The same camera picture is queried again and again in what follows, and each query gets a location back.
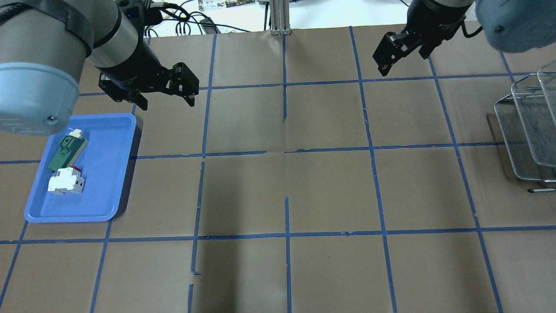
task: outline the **black band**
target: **black band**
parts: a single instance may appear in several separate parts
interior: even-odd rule
[[[102,37],[100,40],[97,40],[95,42],[95,44],[93,45],[93,49],[104,45],[110,39],[112,39],[112,37],[114,37],[116,32],[120,29],[121,24],[122,24],[122,11],[118,10],[118,20],[116,21],[116,24],[114,25],[112,30],[110,30],[110,32],[108,34],[106,34],[106,36]]]
[[[89,20],[74,7],[63,0],[0,0],[0,7],[22,3],[47,14],[66,25],[66,30],[79,38],[91,55],[93,46],[93,27]]]

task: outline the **white circuit breaker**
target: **white circuit breaker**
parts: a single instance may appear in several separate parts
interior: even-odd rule
[[[84,184],[85,178],[81,177],[80,171],[75,168],[61,168],[56,176],[50,177],[48,191],[54,194],[81,193]]]

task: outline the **white floor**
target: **white floor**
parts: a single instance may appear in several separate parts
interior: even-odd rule
[[[181,4],[184,0],[166,0]],[[198,11],[198,2],[193,0],[183,6],[189,12]],[[298,0],[290,3],[292,28],[329,28],[364,25],[405,24],[407,7],[399,0]],[[254,3],[244,6],[205,11],[215,23],[231,25],[249,31],[262,31],[265,6]],[[474,6],[468,11],[468,20],[476,20]],[[160,37],[175,36],[174,21],[154,26]],[[192,25],[192,35],[199,28]],[[231,29],[220,27],[222,33]]]

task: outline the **light blue cap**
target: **light blue cap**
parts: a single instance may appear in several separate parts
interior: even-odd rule
[[[79,86],[54,67],[36,63],[0,64],[0,130],[48,136],[63,130]]]

